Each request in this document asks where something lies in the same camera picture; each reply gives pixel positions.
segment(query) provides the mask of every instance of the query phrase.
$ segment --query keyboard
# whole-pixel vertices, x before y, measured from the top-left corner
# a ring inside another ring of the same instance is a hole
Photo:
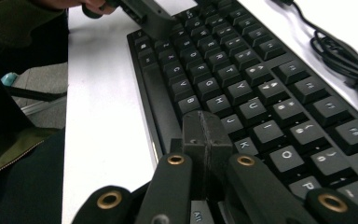
[[[209,111],[301,202],[327,187],[358,204],[358,111],[242,4],[174,17],[169,40],[127,36],[157,157],[182,138],[184,114]]]

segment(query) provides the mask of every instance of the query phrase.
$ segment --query space bar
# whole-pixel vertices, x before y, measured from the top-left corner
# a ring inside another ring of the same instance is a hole
[[[182,131],[157,66],[144,71],[144,82],[162,151],[164,154],[169,153],[171,141],[182,138]]]

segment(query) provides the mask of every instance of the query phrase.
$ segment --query keyboard cable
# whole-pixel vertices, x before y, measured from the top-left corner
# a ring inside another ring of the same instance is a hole
[[[310,40],[312,48],[322,58],[326,66],[346,77],[346,84],[358,92],[358,53],[348,44],[308,21],[293,0],[278,1],[295,7],[300,19],[315,30],[314,36]]]

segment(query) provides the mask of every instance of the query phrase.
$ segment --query floor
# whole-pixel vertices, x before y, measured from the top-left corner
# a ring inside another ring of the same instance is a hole
[[[26,90],[61,93],[68,88],[67,63],[31,68],[20,74],[13,87]],[[37,127],[63,128],[66,122],[66,97],[46,103],[13,97],[22,111]]]

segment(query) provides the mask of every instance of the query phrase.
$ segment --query white table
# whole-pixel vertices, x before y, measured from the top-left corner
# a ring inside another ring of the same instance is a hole
[[[292,7],[270,0],[241,0],[318,74],[358,107],[358,97],[311,51],[312,30]],[[305,16],[358,50],[358,3],[297,0]],[[195,6],[192,0],[159,0],[170,14]],[[133,191],[156,167],[126,35],[139,26],[119,8],[91,20],[81,8],[69,11],[67,96],[62,223],[71,223],[93,191],[116,185]]]

